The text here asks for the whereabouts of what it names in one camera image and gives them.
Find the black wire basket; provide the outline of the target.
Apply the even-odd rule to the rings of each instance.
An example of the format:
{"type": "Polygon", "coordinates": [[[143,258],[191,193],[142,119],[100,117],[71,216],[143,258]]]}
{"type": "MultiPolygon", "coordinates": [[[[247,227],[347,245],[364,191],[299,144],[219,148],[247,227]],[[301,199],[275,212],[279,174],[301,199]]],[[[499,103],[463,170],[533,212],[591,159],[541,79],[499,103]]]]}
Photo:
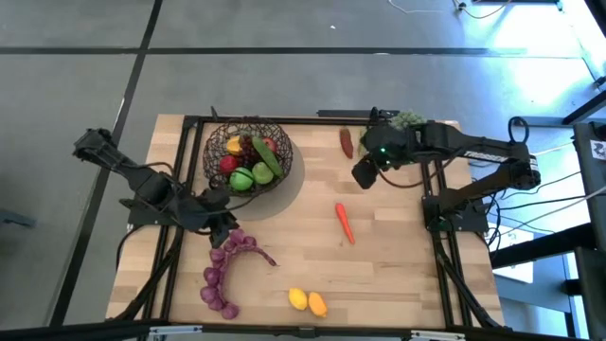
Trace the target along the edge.
{"type": "MultiPolygon", "coordinates": [[[[245,168],[238,158],[239,167],[245,168]]],[[[285,131],[275,122],[262,117],[232,118],[222,123],[212,131],[206,140],[203,152],[204,175],[208,185],[215,189],[225,189],[230,195],[238,197],[255,197],[277,187],[289,174],[293,163],[293,148],[291,139],[285,131]],[[232,136],[251,135],[259,138],[270,137],[277,146],[276,159],[284,170],[282,177],[274,176],[271,183],[260,185],[256,182],[247,191],[235,191],[229,184],[230,175],[223,175],[219,171],[219,162],[226,155],[232,155],[226,150],[226,142],[232,136]]]]}

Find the purple onion braid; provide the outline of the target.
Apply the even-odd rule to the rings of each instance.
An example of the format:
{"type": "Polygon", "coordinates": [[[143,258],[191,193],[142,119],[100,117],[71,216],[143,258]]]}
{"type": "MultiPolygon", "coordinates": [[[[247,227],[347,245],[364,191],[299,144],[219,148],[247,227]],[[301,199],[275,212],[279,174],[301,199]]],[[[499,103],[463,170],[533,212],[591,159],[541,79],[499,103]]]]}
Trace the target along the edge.
{"type": "Polygon", "coordinates": [[[244,253],[256,253],[271,266],[277,266],[276,261],[257,245],[257,240],[241,229],[233,230],[221,247],[209,251],[212,265],[203,271],[206,286],[200,290],[200,297],[210,310],[219,312],[226,320],[234,319],[240,313],[240,308],[224,296],[227,270],[230,262],[244,253]]]}

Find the black diagonal support bar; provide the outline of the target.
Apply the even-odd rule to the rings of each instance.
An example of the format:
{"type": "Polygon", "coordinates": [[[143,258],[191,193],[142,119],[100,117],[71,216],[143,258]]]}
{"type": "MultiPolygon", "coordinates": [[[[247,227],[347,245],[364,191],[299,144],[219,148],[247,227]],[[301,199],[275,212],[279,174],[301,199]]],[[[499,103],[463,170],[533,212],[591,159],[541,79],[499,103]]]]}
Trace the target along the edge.
{"type": "Polygon", "coordinates": [[[572,252],[577,247],[595,249],[596,237],[591,223],[542,236],[529,242],[516,243],[490,252],[491,267],[499,269],[572,252]]]}

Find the white floor sheet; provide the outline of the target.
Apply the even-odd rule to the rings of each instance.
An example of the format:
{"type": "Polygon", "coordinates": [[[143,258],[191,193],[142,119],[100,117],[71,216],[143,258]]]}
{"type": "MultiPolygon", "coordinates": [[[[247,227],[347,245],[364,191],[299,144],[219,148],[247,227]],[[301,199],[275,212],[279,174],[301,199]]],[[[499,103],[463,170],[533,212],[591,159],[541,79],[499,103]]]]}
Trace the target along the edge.
{"type": "MultiPolygon", "coordinates": [[[[490,252],[534,240],[534,235],[531,232],[522,229],[513,230],[511,227],[502,225],[499,226],[499,231],[496,231],[495,227],[496,224],[489,223],[490,234],[486,234],[485,238],[485,241],[489,244],[490,252]]],[[[531,261],[493,269],[492,273],[496,276],[527,284],[531,284],[534,278],[533,263],[531,261]]]]}

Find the dark red chili pepper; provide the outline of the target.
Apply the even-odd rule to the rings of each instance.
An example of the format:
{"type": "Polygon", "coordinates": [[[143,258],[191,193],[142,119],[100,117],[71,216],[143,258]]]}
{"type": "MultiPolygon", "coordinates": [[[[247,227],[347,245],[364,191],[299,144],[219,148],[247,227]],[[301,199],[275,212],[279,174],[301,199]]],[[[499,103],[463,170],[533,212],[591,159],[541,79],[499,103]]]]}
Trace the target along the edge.
{"type": "Polygon", "coordinates": [[[347,127],[343,127],[339,131],[339,139],[342,151],[348,159],[353,158],[353,144],[350,131],[347,127]]]}

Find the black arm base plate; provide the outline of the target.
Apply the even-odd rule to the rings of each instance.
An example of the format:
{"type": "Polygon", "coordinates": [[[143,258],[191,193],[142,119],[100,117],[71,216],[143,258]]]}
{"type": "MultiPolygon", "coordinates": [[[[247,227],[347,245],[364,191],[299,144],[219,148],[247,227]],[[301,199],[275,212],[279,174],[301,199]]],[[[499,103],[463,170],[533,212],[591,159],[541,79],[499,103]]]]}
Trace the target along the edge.
{"type": "Polygon", "coordinates": [[[185,214],[197,206],[192,197],[179,197],[172,192],[150,201],[135,195],[133,199],[120,199],[119,202],[130,211],[128,223],[135,225],[179,225],[185,214]]]}
{"type": "Polygon", "coordinates": [[[421,199],[426,229],[430,232],[487,232],[487,205],[482,200],[466,201],[444,208],[437,196],[421,199]]]}

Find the light green pear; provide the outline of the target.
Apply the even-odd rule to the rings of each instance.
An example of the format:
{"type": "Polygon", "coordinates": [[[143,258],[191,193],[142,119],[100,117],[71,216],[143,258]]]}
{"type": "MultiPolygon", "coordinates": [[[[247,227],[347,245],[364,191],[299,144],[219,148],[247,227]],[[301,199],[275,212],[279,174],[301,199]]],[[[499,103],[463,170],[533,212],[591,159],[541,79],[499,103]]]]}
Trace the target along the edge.
{"type": "Polygon", "coordinates": [[[266,185],[273,181],[274,173],[271,171],[269,166],[264,162],[258,162],[253,168],[252,173],[255,182],[260,185],[266,185]]]}

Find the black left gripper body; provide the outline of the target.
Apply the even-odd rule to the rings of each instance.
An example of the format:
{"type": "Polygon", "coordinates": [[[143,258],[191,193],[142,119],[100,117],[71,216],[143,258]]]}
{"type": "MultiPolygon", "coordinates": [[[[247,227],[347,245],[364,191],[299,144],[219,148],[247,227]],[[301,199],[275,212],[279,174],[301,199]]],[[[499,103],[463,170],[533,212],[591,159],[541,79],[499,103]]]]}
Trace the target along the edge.
{"type": "Polygon", "coordinates": [[[223,227],[228,230],[227,216],[233,215],[227,205],[229,193],[224,189],[204,189],[201,194],[187,192],[192,207],[187,211],[187,229],[203,230],[223,227]]]}

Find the dark red grape bunch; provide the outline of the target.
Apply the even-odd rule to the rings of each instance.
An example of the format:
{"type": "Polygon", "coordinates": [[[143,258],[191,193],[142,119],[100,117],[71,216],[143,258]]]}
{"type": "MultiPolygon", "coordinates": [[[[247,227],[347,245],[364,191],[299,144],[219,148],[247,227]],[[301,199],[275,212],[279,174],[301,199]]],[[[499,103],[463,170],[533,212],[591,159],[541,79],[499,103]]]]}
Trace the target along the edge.
{"type": "Polygon", "coordinates": [[[254,167],[259,161],[259,155],[255,149],[251,135],[240,137],[241,163],[246,168],[254,167]]]}

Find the orange carrot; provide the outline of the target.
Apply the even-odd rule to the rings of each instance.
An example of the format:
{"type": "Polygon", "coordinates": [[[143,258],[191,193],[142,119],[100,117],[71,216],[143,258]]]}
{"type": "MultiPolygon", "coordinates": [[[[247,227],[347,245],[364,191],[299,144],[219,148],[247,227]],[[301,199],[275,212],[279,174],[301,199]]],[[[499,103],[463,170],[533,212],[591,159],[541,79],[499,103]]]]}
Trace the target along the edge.
{"type": "Polygon", "coordinates": [[[355,244],[355,238],[354,238],[353,232],[352,232],[350,224],[349,224],[348,215],[347,215],[347,211],[346,211],[345,207],[342,204],[337,203],[335,205],[335,212],[336,212],[338,220],[340,221],[340,223],[344,229],[344,233],[346,234],[348,241],[351,244],[355,244]]]}

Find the green cucumber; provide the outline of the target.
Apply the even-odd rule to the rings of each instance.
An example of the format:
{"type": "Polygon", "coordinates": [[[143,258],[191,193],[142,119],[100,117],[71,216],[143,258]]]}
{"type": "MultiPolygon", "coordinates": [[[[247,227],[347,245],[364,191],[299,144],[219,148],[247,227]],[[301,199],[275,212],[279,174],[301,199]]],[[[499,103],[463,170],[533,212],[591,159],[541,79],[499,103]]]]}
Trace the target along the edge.
{"type": "Polygon", "coordinates": [[[264,141],[257,137],[252,137],[252,143],[262,160],[266,163],[272,173],[278,177],[284,175],[284,170],[280,166],[276,159],[274,152],[264,143],[264,141]]]}

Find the yellow lemon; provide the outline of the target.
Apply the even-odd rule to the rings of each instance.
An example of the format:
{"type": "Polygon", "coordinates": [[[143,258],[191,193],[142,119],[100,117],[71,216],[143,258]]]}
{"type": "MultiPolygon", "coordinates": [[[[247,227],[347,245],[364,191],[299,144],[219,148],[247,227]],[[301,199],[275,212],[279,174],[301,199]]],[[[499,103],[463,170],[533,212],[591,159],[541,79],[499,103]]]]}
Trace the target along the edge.
{"type": "Polygon", "coordinates": [[[290,304],[298,311],[305,311],[308,307],[307,294],[299,288],[291,288],[288,293],[290,304]]]}

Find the grey round mat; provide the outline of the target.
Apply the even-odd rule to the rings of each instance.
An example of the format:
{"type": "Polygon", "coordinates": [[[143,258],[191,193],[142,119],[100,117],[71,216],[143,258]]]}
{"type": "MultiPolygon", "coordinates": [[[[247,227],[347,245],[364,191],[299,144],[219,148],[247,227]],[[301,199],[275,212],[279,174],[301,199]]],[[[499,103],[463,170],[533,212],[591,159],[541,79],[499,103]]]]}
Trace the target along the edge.
{"type": "Polygon", "coordinates": [[[238,221],[257,221],[272,218],[292,204],[301,190],[305,178],[305,165],[296,144],[289,175],[274,189],[261,194],[251,203],[233,211],[238,221]]]}

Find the green apple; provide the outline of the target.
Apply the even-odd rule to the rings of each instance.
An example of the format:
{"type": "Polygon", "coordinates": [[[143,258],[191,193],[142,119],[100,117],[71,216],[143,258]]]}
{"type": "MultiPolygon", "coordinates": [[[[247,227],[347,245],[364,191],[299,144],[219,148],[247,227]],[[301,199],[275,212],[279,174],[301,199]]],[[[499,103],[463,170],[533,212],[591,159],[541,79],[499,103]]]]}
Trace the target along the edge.
{"type": "Polygon", "coordinates": [[[235,191],[247,191],[254,183],[253,173],[243,167],[235,168],[229,177],[229,184],[235,191]]]}

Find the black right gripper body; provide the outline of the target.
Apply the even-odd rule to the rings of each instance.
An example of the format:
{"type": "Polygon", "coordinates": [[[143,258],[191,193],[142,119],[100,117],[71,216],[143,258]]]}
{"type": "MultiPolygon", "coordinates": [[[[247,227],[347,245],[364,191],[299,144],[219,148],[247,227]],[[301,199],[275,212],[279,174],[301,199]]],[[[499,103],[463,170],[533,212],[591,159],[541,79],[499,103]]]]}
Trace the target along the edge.
{"type": "Polygon", "coordinates": [[[407,134],[389,124],[368,128],[360,137],[359,145],[365,152],[351,174],[362,189],[371,188],[377,177],[387,171],[415,163],[408,149],[407,134]]]}

